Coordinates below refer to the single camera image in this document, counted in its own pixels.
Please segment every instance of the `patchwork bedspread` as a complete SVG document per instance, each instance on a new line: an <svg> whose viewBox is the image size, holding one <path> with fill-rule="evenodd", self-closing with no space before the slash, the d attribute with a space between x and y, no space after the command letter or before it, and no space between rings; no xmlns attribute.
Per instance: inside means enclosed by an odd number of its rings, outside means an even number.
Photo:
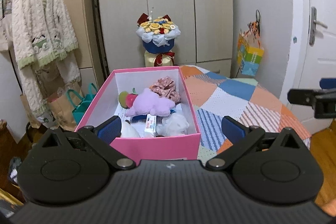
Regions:
<svg viewBox="0 0 336 224"><path fill-rule="evenodd" d="M230 79L196 66L181 66L201 130L199 157L211 158L232 143L221 130L221 120L231 116L245 126L258 125L267 132L292 127L310 147L310 133L278 98L254 79Z"/></svg>

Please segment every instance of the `red bow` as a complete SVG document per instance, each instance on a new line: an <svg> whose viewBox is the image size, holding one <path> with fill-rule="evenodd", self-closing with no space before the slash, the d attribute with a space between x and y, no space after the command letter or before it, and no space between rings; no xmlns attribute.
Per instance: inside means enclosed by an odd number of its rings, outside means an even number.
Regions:
<svg viewBox="0 0 336 224"><path fill-rule="evenodd" d="M171 59L171 62L174 66L174 56L175 56L175 53L174 52L164 52L162 54L159 54L156 58L155 58L155 61L154 61L154 67L157 67L157 66L160 66L162 65L162 56L163 55L167 55L170 57Z"/></svg>

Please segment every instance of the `door frame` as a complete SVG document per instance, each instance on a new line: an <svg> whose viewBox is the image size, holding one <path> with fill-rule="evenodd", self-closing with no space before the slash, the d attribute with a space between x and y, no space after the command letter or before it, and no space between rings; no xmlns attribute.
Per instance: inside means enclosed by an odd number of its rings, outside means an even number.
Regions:
<svg viewBox="0 0 336 224"><path fill-rule="evenodd" d="M309 47L310 0L293 0L293 28L288 65L280 94L281 102L290 110L293 105L287 100L290 89L299 88L307 49Z"/></svg>

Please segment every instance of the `cardigan sleeve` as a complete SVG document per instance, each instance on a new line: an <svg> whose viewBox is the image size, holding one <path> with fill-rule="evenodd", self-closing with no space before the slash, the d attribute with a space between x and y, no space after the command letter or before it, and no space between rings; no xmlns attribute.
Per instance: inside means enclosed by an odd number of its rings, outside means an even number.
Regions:
<svg viewBox="0 0 336 224"><path fill-rule="evenodd" d="M64 49L67 52L78 48L78 41L73 29L68 9L64 0L54 0L54 20Z"/></svg>
<svg viewBox="0 0 336 224"><path fill-rule="evenodd" d="M13 0L12 2L12 34L17 65L23 68L36 61L32 45L32 34L26 23L26 16L31 13L29 0Z"/></svg>

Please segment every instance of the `pink box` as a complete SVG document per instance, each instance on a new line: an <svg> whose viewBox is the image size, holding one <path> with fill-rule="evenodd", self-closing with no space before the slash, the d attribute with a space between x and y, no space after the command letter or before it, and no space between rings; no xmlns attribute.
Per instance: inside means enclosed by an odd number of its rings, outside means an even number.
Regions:
<svg viewBox="0 0 336 224"><path fill-rule="evenodd" d="M116 138L110 145L139 164L140 160L196 160L200 144L200 130L182 72L179 67L152 67L114 70L107 78L80 121L94 127L115 115L118 95L122 91L140 94L157 79L169 76L176 82L181 95L182 114L189 123L187 135L164 138Z"/></svg>

